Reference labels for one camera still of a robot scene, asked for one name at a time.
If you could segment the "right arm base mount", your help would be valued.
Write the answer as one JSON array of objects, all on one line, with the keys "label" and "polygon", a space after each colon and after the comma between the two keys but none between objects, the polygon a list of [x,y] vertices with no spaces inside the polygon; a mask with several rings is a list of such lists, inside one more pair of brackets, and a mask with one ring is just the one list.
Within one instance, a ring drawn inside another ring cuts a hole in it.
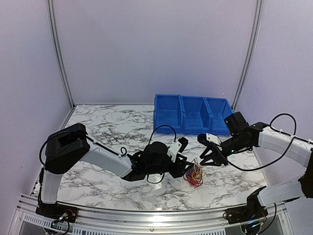
[{"label": "right arm base mount", "polygon": [[268,211],[266,207],[244,205],[226,209],[223,218],[227,220],[229,224],[235,224],[264,218],[267,215]]}]

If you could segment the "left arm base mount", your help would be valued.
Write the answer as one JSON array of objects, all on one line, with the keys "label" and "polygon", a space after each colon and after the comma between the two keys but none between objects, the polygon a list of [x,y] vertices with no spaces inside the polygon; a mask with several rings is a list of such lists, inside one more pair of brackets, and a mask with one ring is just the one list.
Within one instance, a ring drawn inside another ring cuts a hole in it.
[{"label": "left arm base mount", "polygon": [[78,208],[59,203],[40,203],[36,208],[36,214],[52,218],[54,220],[59,219],[64,213],[67,214],[65,218],[68,220],[68,222],[74,223],[77,217]]}]

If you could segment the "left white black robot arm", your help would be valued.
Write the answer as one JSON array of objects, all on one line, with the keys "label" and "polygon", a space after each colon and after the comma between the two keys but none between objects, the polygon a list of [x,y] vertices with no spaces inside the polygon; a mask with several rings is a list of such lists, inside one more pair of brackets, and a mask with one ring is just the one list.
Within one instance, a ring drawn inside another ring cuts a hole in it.
[{"label": "left white black robot arm", "polygon": [[85,125],[76,123],[51,134],[40,148],[43,167],[39,203],[43,203],[42,209],[50,217],[60,216],[62,207],[56,202],[61,179],[79,161],[108,170],[128,182],[141,181],[153,174],[183,177],[194,166],[182,155],[187,144],[188,140],[182,137],[175,138],[170,146],[159,141],[149,142],[142,151],[132,155],[125,147],[115,152],[93,140]]}]

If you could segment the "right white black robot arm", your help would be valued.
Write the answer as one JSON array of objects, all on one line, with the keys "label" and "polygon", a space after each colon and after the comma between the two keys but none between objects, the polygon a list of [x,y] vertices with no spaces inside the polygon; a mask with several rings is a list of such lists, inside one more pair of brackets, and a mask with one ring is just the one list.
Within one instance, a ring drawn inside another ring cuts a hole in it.
[{"label": "right white black robot arm", "polygon": [[247,198],[242,215],[246,219],[253,219],[261,209],[277,202],[293,201],[301,197],[313,196],[313,142],[273,128],[272,124],[257,122],[249,125],[240,112],[235,112],[224,119],[231,137],[223,142],[218,137],[199,134],[198,142],[206,149],[201,154],[201,165],[221,166],[230,163],[228,157],[251,150],[254,147],[268,149],[290,158],[306,171],[303,176],[289,182],[271,187],[264,187],[254,191]]}]

